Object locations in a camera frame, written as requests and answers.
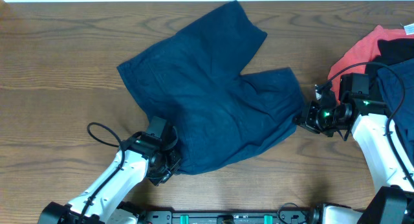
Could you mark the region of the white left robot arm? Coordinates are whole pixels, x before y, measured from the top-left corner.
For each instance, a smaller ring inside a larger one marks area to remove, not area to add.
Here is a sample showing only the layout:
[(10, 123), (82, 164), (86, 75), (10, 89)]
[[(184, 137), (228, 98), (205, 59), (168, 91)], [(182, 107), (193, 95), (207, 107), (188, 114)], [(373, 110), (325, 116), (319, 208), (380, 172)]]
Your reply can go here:
[(107, 223), (129, 191), (145, 178), (165, 183), (180, 166), (175, 129), (169, 133), (136, 132), (119, 142), (112, 163), (95, 182), (66, 205), (49, 203), (38, 223)]

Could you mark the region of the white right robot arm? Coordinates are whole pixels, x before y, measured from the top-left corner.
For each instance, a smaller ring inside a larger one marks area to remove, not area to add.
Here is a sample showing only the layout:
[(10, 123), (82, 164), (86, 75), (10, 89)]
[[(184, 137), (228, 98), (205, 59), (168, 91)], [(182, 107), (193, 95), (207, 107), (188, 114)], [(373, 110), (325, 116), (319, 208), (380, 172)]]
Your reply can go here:
[(308, 213), (308, 223), (412, 223), (413, 165), (386, 103), (370, 95), (368, 75), (343, 75), (339, 98), (330, 84), (316, 86), (316, 96), (317, 101), (308, 103), (294, 123), (315, 134), (352, 137), (365, 157), (376, 195), (364, 211), (316, 205)]

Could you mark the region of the dark blue shorts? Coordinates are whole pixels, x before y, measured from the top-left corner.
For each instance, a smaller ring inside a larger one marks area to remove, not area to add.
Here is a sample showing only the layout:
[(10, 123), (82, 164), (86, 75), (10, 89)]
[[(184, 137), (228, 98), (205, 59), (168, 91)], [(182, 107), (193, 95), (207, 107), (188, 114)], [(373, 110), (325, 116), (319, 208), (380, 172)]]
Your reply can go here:
[(292, 70), (242, 74), (266, 36), (232, 1), (118, 66), (146, 115), (176, 127), (180, 173), (255, 157), (295, 132), (304, 100)]

